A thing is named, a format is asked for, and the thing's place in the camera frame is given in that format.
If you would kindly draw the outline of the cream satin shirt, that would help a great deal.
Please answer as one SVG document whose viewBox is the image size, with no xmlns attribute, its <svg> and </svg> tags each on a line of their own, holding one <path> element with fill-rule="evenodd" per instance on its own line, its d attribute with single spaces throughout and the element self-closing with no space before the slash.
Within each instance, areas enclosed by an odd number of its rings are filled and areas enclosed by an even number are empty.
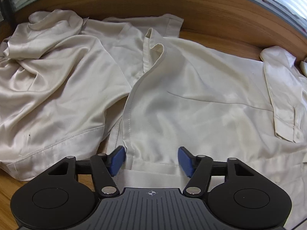
<svg viewBox="0 0 307 230">
<path fill-rule="evenodd" d="M 109 19 L 83 29 L 130 85 L 108 116 L 107 150 L 127 150 L 117 185 L 183 188 L 180 146 L 217 161 L 235 157 L 288 193 L 286 228 L 306 229 L 306 77 L 295 57 L 278 46 L 260 61 L 228 55 L 179 39 L 181 25 Z"/>
</svg>

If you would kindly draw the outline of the beige garment pile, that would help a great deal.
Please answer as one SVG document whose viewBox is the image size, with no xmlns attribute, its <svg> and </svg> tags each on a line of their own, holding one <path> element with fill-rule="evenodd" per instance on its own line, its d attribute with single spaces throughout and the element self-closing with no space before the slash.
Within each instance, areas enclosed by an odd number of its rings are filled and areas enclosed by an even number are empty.
<svg viewBox="0 0 307 230">
<path fill-rule="evenodd" d="M 1 168 L 19 181 L 95 154 L 106 110 L 130 86 L 71 10 L 35 12 L 1 43 Z"/>
</svg>

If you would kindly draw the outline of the folded white shirt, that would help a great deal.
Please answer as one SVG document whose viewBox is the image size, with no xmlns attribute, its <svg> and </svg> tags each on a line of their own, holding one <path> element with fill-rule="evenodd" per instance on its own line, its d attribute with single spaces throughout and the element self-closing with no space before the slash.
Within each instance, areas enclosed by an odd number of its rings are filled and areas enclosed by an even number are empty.
<svg viewBox="0 0 307 230">
<path fill-rule="evenodd" d="M 307 77 L 307 62 L 306 61 L 301 61 L 300 62 L 300 70 L 302 74 Z"/>
</svg>

